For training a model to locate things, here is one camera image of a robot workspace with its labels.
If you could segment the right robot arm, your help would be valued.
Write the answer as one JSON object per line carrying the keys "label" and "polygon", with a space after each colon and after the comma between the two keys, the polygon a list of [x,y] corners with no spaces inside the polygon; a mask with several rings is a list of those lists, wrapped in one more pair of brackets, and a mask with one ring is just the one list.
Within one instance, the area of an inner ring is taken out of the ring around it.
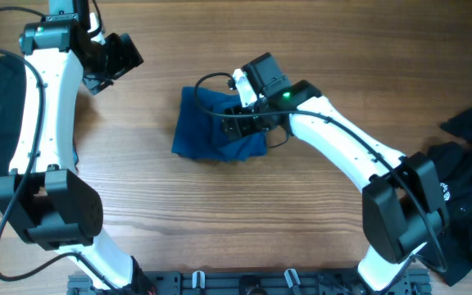
{"label": "right robot arm", "polygon": [[291,82],[270,53],[229,74],[227,83],[240,97],[222,113],[230,139],[282,127],[320,152],[360,191],[370,246],[356,268],[357,292],[389,290],[426,245],[437,255],[436,267],[447,268],[438,242],[449,222],[447,206],[437,169],[425,154],[407,156],[372,138],[315,85]]}

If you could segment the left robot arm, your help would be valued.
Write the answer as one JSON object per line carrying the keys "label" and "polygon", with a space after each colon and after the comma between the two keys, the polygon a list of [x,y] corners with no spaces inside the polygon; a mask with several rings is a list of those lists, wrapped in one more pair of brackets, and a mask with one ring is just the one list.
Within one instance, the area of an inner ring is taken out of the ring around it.
{"label": "left robot arm", "polygon": [[76,171],[74,125],[80,86],[99,93],[139,66],[127,34],[102,32],[98,6],[52,1],[20,36],[25,103],[16,150],[0,177],[2,223],[26,243],[71,259],[96,294],[154,294],[138,262],[103,227],[99,194]]}

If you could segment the blue polo shirt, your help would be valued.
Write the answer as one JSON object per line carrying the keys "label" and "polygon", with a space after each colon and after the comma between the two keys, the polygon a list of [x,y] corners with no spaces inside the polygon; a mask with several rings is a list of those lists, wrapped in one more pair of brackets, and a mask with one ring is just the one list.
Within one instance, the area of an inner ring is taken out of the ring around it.
{"label": "blue polo shirt", "polygon": [[267,154],[266,134],[252,134],[230,141],[222,131],[221,118],[201,111],[194,87],[182,88],[179,117],[171,151],[193,160],[245,161]]}

